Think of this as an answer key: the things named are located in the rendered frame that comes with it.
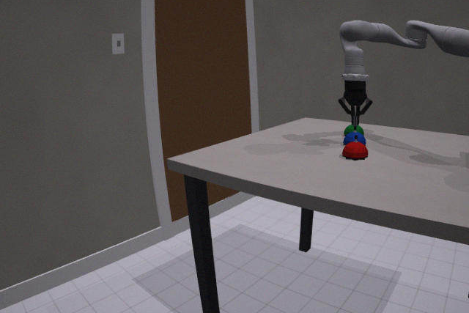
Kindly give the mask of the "green dome bell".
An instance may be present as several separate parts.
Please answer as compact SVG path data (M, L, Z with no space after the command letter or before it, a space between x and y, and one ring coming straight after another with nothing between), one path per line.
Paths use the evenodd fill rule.
M346 136L348 133L353 132L353 131L354 131L353 125L347 126L346 129L344 130L344 136ZM361 126L358 125L356 127L356 131L364 135L364 131Z

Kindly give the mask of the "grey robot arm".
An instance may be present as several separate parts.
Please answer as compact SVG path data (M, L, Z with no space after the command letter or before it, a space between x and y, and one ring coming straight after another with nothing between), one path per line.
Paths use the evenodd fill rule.
M404 39L390 26L382 23L366 21L343 23L339 30L345 63L342 80L369 81L369 76L365 73L363 50L358 47L357 41L368 40L423 49L426 48L428 34L442 51L456 56L469 57L469 30L466 29L438 26L422 21L408 21Z

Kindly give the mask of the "blue dome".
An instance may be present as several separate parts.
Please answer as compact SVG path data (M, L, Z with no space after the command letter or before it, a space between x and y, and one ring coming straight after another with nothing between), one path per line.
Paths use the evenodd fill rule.
M364 136L357 132L356 131L356 127L354 127L354 131L351 132L351 133L348 133L345 137L344 137L344 141L343 141L343 145L346 145L346 144L349 144L351 141L355 141L355 135L358 135L358 139L357 141L361 142L362 144L366 144L366 140L364 138Z

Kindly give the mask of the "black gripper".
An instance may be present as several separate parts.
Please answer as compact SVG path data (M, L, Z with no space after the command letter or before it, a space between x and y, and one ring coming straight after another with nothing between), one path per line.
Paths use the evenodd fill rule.
M357 127L359 125L359 116L364 114L372 104L372 100L367 97L366 94L366 82L365 81L344 81L345 92L344 96L339 99L339 103L342 108L352 116L352 125ZM351 110L345 105L345 100L351 105ZM360 107L366 100L366 105L360 111ZM356 106L356 114L355 107Z

